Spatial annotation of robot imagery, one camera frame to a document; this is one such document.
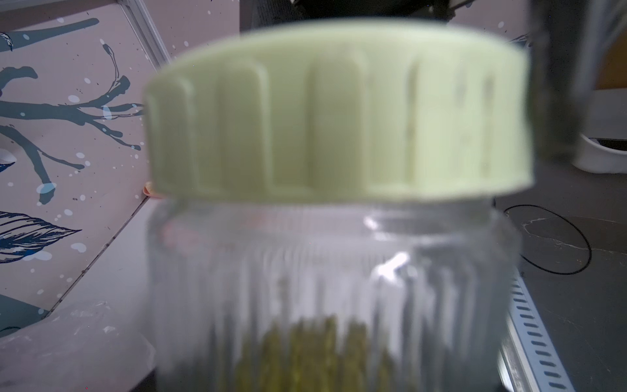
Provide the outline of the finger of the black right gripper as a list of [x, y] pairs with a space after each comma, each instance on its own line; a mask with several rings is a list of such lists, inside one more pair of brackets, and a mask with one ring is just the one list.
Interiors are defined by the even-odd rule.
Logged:
[[601, 62], [626, 29], [624, 1], [531, 1], [527, 113], [536, 157], [573, 159]]

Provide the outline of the green lid mung bean jar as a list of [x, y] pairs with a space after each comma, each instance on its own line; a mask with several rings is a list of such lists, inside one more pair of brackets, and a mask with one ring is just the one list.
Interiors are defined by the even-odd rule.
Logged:
[[160, 391], [493, 391], [529, 188], [530, 60], [435, 22], [327, 20], [147, 84]]

